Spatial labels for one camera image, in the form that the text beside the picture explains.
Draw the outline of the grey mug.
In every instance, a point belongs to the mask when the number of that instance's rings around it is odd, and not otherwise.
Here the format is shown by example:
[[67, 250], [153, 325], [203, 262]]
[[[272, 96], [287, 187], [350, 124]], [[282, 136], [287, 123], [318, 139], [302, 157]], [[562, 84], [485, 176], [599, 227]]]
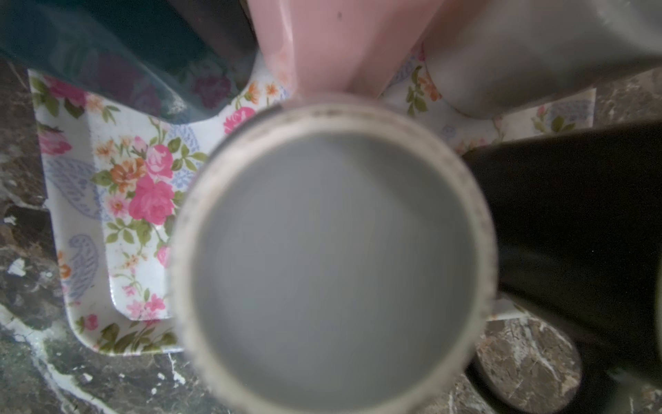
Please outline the grey mug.
[[291, 98], [211, 152], [170, 239], [184, 353], [239, 413], [407, 413], [468, 366], [498, 244], [471, 172], [380, 103]]

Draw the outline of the pink faceted mug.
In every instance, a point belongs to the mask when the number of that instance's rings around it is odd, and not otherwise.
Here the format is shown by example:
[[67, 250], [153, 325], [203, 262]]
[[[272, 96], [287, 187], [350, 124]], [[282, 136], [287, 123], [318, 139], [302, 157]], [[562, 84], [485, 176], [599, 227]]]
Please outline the pink faceted mug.
[[251, 0], [265, 64], [291, 94], [376, 98], [408, 60], [441, 1]]

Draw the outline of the dark teal mug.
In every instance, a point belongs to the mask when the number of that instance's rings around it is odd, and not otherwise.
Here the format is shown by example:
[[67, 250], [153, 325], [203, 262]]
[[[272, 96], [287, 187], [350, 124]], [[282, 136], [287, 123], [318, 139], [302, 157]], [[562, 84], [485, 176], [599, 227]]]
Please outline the dark teal mug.
[[100, 96], [172, 124], [219, 114], [258, 45], [239, 1], [4, 1], [1, 55], [36, 70], [34, 99], [81, 117]]

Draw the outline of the white mug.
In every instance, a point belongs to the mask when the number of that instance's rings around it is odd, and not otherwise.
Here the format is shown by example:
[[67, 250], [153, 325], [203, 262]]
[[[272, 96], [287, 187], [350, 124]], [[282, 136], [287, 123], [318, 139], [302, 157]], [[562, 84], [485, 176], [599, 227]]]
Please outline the white mug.
[[479, 119], [661, 64], [659, 1], [448, 1], [423, 41], [443, 99]]

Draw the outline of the black mug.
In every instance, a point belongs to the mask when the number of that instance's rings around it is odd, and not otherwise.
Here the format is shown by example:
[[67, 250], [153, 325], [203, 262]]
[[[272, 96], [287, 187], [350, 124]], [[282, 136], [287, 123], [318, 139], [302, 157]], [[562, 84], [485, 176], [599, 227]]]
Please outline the black mug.
[[463, 157], [488, 202], [499, 288], [598, 360], [661, 383], [661, 124], [631, 122]]

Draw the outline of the floral rectangular tray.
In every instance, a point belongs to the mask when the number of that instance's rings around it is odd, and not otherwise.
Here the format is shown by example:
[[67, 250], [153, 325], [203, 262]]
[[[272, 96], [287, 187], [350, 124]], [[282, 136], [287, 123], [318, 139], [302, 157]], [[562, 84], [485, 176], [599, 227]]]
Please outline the floral rectangular tray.
[[165, 263], [184, 193], [226, 134], [286, 89], [258, 58], [217, 117], [168, 124], [39, 72], [29, 83], [72, 330], [106, 355], [179, 351]]

